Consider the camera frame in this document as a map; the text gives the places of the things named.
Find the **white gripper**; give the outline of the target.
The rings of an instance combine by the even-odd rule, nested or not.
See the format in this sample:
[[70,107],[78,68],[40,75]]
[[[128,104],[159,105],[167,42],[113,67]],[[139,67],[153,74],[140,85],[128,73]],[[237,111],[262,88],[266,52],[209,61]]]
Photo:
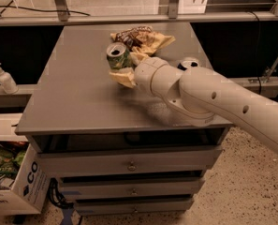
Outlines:
[[117,83],[134,88],[137,85],[138,90],[143,93],[162,93],[168,89],[167,73],[163,69],[168,62],[158,58],[151,57],[142,52],[140,48],[133,47],[130,52],[133,64],[137,66],[111,70],[110,77]]

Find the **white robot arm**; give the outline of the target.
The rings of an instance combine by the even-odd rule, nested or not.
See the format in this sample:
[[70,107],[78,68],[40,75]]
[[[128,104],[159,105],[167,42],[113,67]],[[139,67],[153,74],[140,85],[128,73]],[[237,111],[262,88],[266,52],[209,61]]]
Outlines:
[[161,98],[172,110],[206,127],[219,115],[278,154],[278,102],[256,94],[194,57],[173,67],[159,57],[139,60],[121,42],[107,48],[112,79],[126,87]]

